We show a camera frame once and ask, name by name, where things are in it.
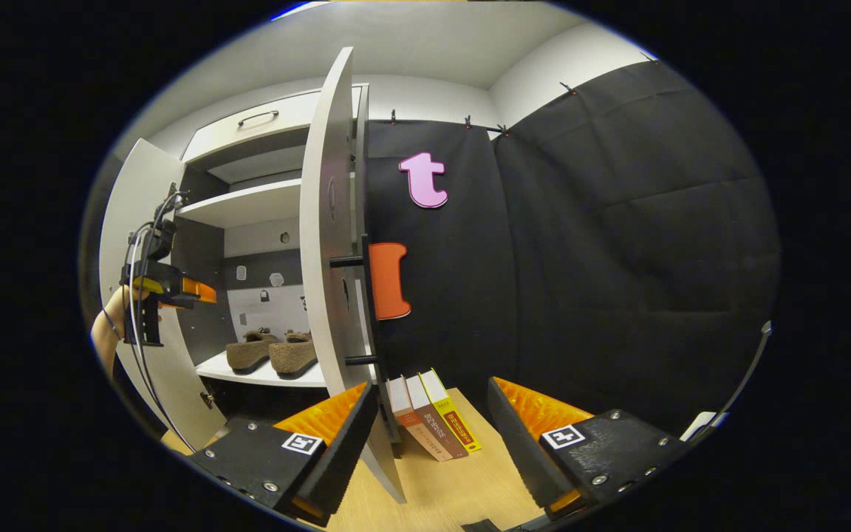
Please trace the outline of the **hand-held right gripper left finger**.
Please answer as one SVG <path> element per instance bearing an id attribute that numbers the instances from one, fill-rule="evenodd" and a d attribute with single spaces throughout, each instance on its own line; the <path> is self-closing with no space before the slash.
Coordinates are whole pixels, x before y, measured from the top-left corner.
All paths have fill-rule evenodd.
<path id="1" fill-rule="evenodd" d="M 359 383 L 273 425 L 236 418 L 189 460 L 257 505 L 324 528 L 379 415 L 375 383 Z"/>

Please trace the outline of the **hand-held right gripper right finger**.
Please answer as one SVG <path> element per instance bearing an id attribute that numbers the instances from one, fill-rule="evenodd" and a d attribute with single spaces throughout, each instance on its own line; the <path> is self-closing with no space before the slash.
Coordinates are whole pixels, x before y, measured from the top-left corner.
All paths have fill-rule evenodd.
<path id="1" fill-rule="evenodd" d="M 621 409 L 592 415 L 504 378 L 489 378 L 488 406 L 524 486 L 550 521 L 611 505 L 691 449 Z"/>

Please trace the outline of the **brown fuzzy shoe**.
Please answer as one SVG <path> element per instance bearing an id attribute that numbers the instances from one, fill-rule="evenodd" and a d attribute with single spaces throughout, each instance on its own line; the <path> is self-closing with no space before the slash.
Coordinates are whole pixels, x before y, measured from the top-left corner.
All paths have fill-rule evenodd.
<path id="1" fill-rule="evenodd" d="M 270 364 L 283 380 L 294 380 L 318 363 L 316 348 L 310 331 L 288 330 L 284 341 L 269 346 Z"/>
<path id="2" fill-rule="evenodd" d="M 270 329 L 247 331 L 243 341 L 226 344 L 226 359 L 233 373 L 247 375 L 256 371 L 270 360 L 270 346 L 281 343 L 281 339 L 270 333 Z"/>

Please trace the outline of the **white shoe cabinet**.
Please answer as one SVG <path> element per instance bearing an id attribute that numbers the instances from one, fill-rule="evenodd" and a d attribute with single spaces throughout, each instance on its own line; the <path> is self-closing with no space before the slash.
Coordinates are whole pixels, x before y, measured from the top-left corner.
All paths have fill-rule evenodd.
<path id="1" fill-rule="evenodd" d="M 236 267 L 246 267 L 246 279 L 236 284 L 233 306 L 247 314 L 250 329 L 264 323 L 276 335 L 286 330 L 310 331 L 298 229 L 300 190 L 301 175 L 223 194 L 176 212 L 178 219 L 224 231 L 222 281 L 233 283 Z M 224 347 L 199 363 L 196 371 L 200 378 L 234 383 L 327 390 L 319 360 L 294 380 L 283 380 L 269 366 L 237 375 L 227 364 Z"/>

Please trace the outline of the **white cabinet door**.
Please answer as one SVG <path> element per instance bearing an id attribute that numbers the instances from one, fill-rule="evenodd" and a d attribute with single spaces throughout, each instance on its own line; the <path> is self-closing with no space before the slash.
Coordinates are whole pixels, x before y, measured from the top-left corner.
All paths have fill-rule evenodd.
<path id="1" fill-rule="evenodd" d="M 215 177 L 190 171 L 179 156 L 139 138 L 124 154 L 108 156 L 88 207 L 86 287 L 105 306 L 120 287 L 129 233 L 150 222 L 168 196 L 169 186 L 185 191 L 189 201 L 226 191 Z M 161 347 L 121 341 L 116 347 L 114 382 L 129 405 L 151 429 L 183 454 L 209 446 L 227 422 L 196 368 L 222 352 L 234 334 L 222 283 L 223 232 L 177 219 L 174 247 L 163 260 L 192 279 L 213 287 L 217 303 L 196 303 L 192 310 L 163 307 L 158 329 Z"/>
<path id="2" fill-rule="evenodd" d="M 364 381 L 375 383 L 374 370 L 368 366 L 346 364 L 348 355 L 369 354 L 367 334 L 358 316 L 363 309 L 358 300 L 358 277 L 329 266 L 332 257 L 357 253 L 359 236 L 369 235 L 369 87 L 352 84 L 352 55 L 352 47 L 341 50 L 322 85 L 305 145 L 298 209 L 310 331 L 331 396 Z M 361 456 L 382 488 L 398 504 L 405 504 L 380 404 Z"/>

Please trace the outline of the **white cabinet drawer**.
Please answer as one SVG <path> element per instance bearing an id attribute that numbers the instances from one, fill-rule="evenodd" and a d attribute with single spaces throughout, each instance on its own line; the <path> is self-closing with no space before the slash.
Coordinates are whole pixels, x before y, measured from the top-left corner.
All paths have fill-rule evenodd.
<path id="1" fill-rule="evenodd" d="M 304 147 L 320 96 L 320 90 L 288 95 L 216 119 L 195 132 L 182 161 L 207 171 L 247 156 Z M 279 115 L 253 119 L 241 128 L 237 126 L 241 118 L 270 110 L 278 110 Z"/>

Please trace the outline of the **yellow book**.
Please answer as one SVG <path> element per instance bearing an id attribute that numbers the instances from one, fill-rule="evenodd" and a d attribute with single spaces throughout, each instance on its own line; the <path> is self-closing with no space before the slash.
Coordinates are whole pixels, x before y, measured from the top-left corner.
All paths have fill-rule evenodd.
<path id="1" fill-rule="evenodd" d="M 482 450 L 482 444 L 477 441 L 475 434 L 464 420 L 462 412 L 459 410 L 449 391 L 445 388 L 438 374 L 434 369 L 419 373 L 425 393 L 428 395 L 433 407 L 437 410 L 438 415 L 445 421 L 447 428 L 458 439 L 459 444 L 464 450 L 473 454 Z"/>

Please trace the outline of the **orange white book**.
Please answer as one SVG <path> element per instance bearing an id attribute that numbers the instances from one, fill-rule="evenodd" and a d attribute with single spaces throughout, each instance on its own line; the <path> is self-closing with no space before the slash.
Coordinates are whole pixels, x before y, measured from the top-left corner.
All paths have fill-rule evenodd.
<path id="1" fill-rule="evenodd" d="M 439 440 L 429 431 L 426 424 L 415 412 L 411 403 L 406 379 L 403 376 L 392 378 L 389 381 L 389 400 L 392 405 L 392 414 L 395 420 L 406 428 L 406 431 L 422 445 L 436 459 L 443 462 L 449 460 L 451 455 L 440 445 Z"/>

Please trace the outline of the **brown book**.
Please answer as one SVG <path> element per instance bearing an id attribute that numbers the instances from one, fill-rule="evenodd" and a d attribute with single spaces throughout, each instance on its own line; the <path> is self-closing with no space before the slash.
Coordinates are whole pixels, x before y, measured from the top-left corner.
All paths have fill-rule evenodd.
<path id="1" fill-rule="evenodd" d="M 413 412 L 422 421 L 423 430 L 429 434 L 430 448 L 435 448 L 436 458 L 439 461 L 459 459 L 466 457 L 468 452 L 460 443 L 458 437 L 453 435 L 445 421 L 442 420 L 434 404 L 426 394 L 426 388 L 419 376 L 408 376 L 406 378 L 406 390 L 411 398 Z"/>

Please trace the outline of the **black backdrop cloth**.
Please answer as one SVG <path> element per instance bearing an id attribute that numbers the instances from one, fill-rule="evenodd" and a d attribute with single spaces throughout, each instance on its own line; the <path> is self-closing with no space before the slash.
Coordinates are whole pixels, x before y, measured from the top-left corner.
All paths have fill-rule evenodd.
<path id="1" fill-rule="evenodd" d="M 489 413 L 490 377 L 679 437 L 729 417 L 770 318 L 781 245 L 735 129 L 658 61 L 599 75 L 490 139 L 367 127 L 366 225 L 406 247 L 392 376 L 429 368 Z"/>

